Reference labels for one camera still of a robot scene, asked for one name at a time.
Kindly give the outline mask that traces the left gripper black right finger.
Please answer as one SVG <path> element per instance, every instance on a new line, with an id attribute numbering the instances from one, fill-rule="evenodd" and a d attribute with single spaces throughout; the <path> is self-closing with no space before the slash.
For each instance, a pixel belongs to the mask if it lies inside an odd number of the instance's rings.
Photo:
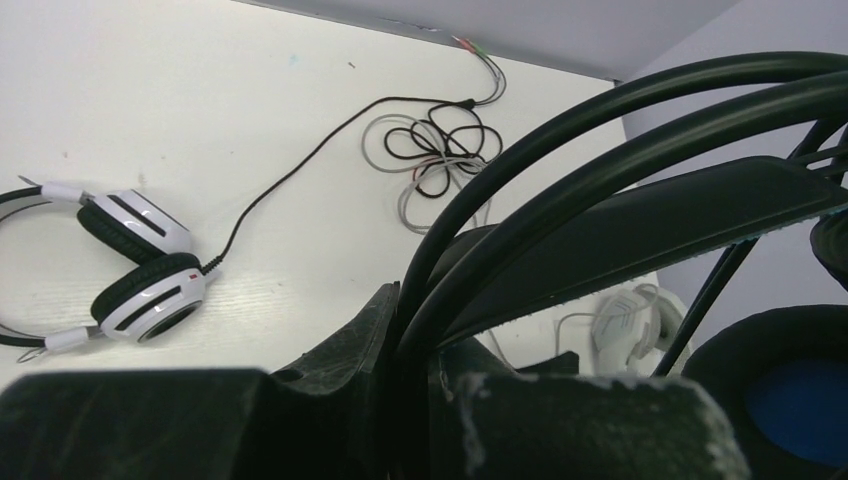
<path id="1" fill-rule="evenodd" d="M 747 479 L 719 405 L 679 377 L 513 371 L 469 339 L 430 358 L 435 479 Z"/>

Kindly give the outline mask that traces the black headphones with blue band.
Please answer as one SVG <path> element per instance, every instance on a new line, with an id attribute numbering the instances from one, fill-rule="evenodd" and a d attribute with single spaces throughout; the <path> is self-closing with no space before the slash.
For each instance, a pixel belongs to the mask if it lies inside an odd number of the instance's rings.
<path id="1" fill-rule="evenodd" d="M 495 192 L 547 154 L 642 108 L 695 93 L 747 93 L 630 140 L 556 181 L 501 223 L 462 233 Z M 847 310 L 761 312 L 725 329 L 679 375 L 691 332 L 757 240 L 814 220 L 817 260 L 847 280 L 847 161 L 822 144 L 847 121 L 847 59 L 734 55 L 626 83 L 508 148 L 438 217 L 402 284 L 383 427 L 392 477 L 431 475 L 428 365 L 508 321 L 708 253 L 721 257 L 669 353 L 644 378 L 702 387 L 727 416 L 747 479 L 847 474 Z"/>

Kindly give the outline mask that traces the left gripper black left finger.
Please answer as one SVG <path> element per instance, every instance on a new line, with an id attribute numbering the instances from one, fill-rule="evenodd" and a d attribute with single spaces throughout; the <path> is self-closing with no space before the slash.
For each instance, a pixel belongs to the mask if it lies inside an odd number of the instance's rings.
<path id="1" fill-rule="evenodd" d="M 1 396 L 5 479 L 383 479 L 399 288 L 284 368 L 44 373 Z"/>

